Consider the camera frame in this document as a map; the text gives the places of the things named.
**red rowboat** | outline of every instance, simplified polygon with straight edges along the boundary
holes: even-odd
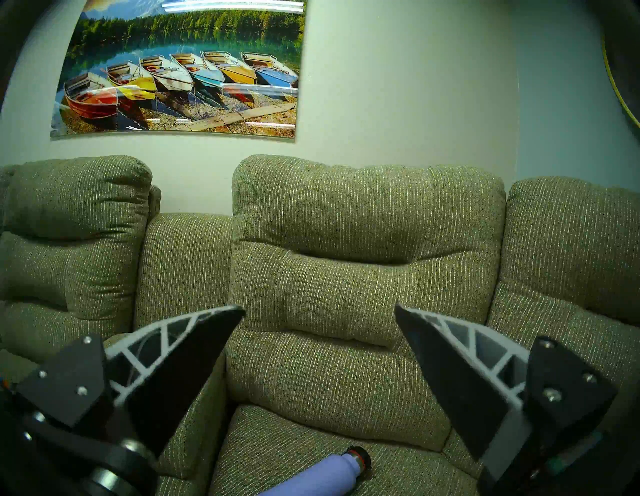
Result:
[[[69,107],[80,117],[101,119],[118,111],[118,90],[111,81],[86,72],[65,83]]]

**sofa armrest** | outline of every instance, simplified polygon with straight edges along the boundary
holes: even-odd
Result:
[[[231,217],[158,214],[140,255],[135,329],[227,304]]]
[[[147,218],[148,222],[151,222],[151,219],[153,219],[160,213],[161,200],[162,191],[159,187],[152,184],[151,189],[149,190],[149,216]]]

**screw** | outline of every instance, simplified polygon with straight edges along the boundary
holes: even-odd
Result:
[[[550,403],[562,400],[562,393],[560,393],[560,391],[558,391],[557,389],[553,389],[552,387],[545,388],[542,391],[542,394],[547,397]]]

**rowboat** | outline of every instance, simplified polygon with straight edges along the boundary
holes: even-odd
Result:
[[[148,70],[162,87],[176,92],[193,90],[193,79],[182,65],[162,55],[153,55],[140,59],[140,65]]]
[[[102,119],[118,112],[118,90],[93,72],[85,72],[64,84],[71,110],[86,119]]]
[[[207,67],[204,60],[195,53],[174,53],[171,60],[189,71],[191,77],[208,88],[221,88],[225,75],[216,66]]]
[[[107,67],[107,75],[129,100],[153,100],[156,97],[154,77],[129,60]]]
[[[230,83],[256,84],[255,71],[229,52],[200,52],[207,68],[217,67]]]
[[[240,54],[245,64],[253,67],[261,83],[273,86],[298,87],[298,75],[295,71],[278,62],[273,55],[264,53],[242,52]]]

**white wall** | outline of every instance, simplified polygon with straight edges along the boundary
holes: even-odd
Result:
[[[84,0],[34,29],[0,120],[0,163],[129,154],[163,190],[162,211],[231,213],[231,176],[251,154],[363,166],[472,164],[513,180],[515,46],[501,0],[311,0],[295,141],[221,134],[89,135],[51,141],[51,112]]]
[[[602,58],[598,20],[584,0],[514,0],[520,82],[516,179],[578,177],[640,192],[640,130]]]

